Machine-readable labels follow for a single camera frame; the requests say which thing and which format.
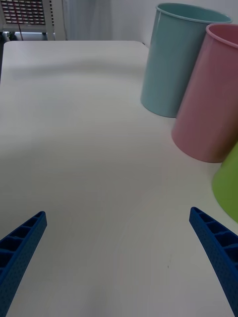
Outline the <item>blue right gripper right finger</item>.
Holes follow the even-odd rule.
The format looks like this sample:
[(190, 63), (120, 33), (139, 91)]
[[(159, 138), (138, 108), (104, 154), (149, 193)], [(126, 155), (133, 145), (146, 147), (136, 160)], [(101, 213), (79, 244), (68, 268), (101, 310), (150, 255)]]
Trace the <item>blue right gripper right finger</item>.
[(216, 273), (234, 316), (238, 316), (238, 236), (192, 207), (189, 222)]

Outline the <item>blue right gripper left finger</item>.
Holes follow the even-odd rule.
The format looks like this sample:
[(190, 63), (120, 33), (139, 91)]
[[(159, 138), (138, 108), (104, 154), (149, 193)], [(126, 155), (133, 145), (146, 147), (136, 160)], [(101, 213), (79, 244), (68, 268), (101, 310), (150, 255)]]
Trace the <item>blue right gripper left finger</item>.
[(0, 316), (6, 316), (46, 227), (46, 213), (40, 211), (1, 239)]

